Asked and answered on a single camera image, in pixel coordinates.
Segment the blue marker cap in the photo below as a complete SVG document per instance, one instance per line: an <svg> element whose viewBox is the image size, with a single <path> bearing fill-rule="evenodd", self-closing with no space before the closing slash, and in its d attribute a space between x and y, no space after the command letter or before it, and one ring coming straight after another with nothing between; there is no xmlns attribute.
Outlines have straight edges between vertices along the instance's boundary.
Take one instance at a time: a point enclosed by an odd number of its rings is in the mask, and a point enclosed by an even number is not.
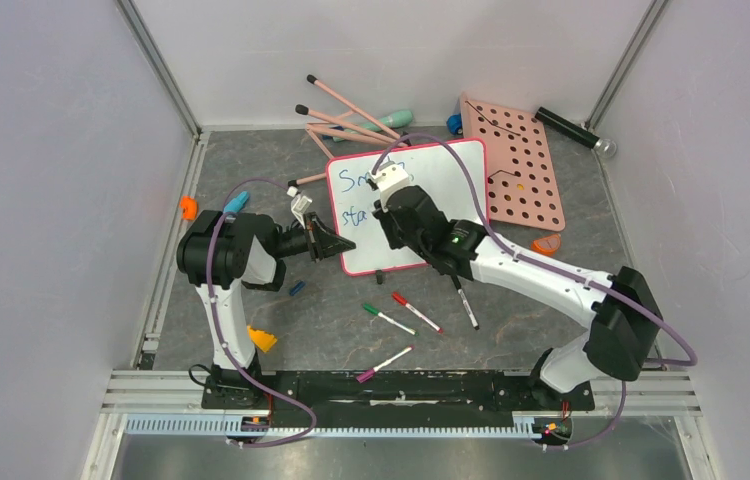
<svg viewBox="0 0 750 480"><path fill-rule="evenodd" d="M304 281L298 281L295 283L295 285L289 290L290 296L295 296L298 293L301 292L301 290L305 287L306 283Z"/></svg>

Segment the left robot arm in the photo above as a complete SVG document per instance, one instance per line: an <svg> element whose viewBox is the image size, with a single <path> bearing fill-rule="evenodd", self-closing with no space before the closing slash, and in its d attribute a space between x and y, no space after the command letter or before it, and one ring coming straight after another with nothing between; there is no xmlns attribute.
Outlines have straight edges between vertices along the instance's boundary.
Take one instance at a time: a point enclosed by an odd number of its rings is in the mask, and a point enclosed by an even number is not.
<svg viewBox="0 0 750 480"><path fill-rule="evenodd" d="M199 294L211 330L213 363L205 392L246 408L264 397L265 381L243 304L245 290L279 291L287 257L306 254L318 262L355 248L314 212L284 227L264 214L202 211L182 237L176 263Z"/></svg>

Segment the pink framed whiteboard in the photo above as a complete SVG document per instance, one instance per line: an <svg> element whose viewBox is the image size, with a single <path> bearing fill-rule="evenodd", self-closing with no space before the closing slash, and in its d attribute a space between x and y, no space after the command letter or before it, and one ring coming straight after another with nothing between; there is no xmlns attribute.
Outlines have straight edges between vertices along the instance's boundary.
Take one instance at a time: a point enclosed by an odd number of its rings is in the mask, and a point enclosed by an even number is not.
<svg viewBox="0 0 750 480"><path fill-rule="evenodd" d="M453 140L450 146L461 157L468 175L464 175L452 155L437 144L397 149L387 159L402 166L411 183L423 188L449 220L476 221L478 215L468 184L473 184L479 204L485 206L485 145L481 140L464 139ZM340 255L342 269L349 276L424 264L408 248L390 248L381 225L373 216L374 202L379 196L366 183L366 173L378 157L377 152L349 155L335 158L326 166L335 231L356 244L355 249Z"/></svg>

